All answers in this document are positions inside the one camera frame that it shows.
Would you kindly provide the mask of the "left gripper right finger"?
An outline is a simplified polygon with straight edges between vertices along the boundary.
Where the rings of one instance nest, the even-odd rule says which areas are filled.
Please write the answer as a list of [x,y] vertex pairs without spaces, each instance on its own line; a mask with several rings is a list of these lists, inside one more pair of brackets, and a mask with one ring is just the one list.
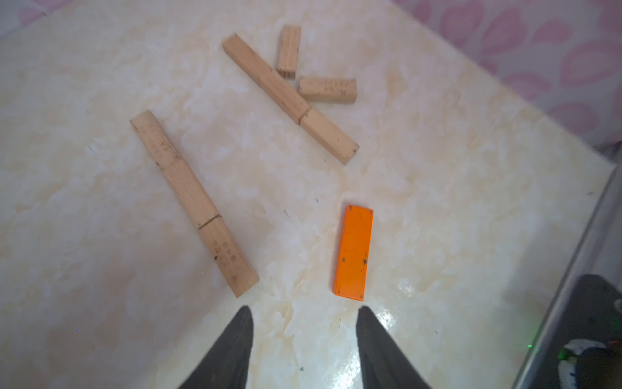
[[430,389],[368,306],[361,306],[356,338],[363,388]]

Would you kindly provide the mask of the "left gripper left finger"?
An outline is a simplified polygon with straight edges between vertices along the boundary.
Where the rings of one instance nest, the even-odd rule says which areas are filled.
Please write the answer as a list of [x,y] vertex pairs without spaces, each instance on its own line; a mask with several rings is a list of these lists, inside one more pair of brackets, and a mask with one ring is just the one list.
[[251,309],[243,306],[179,388],[246,388],[253,339]]

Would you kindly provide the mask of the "wooden block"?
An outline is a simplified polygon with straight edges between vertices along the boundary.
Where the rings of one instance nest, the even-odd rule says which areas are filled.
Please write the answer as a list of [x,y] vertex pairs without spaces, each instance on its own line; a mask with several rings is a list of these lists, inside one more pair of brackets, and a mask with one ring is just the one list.
[[296,124],[310,110],[310,104],[276,70],[236,34],[223,41],[225,53]]
[[275,69],[285,79],[296,79],[301,44],[301,26],[286,24],[280,36]]
[[316,109],[301,118],[301,127],[343,165],[356,155],[359,145]]
[[153,113],[147,110],[130,122],[194,226],[200,230],[215,220],[220,215],[215,204]]
[[299,94],[312,102],[353,104],[357,98],[356,79],[302,77]]
[[223,217],[210,220],[199,229],[199,235],[236,298],[259,283],[259,275],[246,259]]

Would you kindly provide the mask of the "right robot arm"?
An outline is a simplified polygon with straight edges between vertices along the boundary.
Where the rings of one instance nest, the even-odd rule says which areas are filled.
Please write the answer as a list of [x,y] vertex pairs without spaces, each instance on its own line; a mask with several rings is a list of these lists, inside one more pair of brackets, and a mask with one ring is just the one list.
[[576,283],[531,388],[620,388],[621,292],[598,275]]

